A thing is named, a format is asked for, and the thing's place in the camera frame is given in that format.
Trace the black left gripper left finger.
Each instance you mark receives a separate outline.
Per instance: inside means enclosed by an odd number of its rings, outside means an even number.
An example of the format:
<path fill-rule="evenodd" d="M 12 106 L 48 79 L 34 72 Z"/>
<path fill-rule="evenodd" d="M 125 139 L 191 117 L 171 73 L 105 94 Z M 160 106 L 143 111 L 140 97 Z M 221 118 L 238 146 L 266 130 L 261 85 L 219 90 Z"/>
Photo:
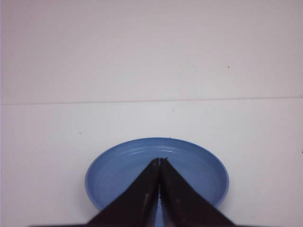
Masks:
<path fill-rule="evenodd" d="M 89 227 L 143 227 L 158 197 L 160 160 L 153 159 L 131 185 L 91 219 Z"/>

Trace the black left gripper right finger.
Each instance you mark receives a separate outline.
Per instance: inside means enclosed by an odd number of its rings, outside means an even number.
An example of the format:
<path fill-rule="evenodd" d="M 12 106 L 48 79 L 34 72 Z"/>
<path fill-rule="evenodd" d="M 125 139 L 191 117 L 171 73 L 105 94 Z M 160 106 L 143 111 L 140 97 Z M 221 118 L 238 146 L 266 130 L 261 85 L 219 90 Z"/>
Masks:
<path fill-rule="evenodd" d="M 160 160 L 160 197 L 177 227 L 236 226 L 200 196 L 166 158 Z"/>

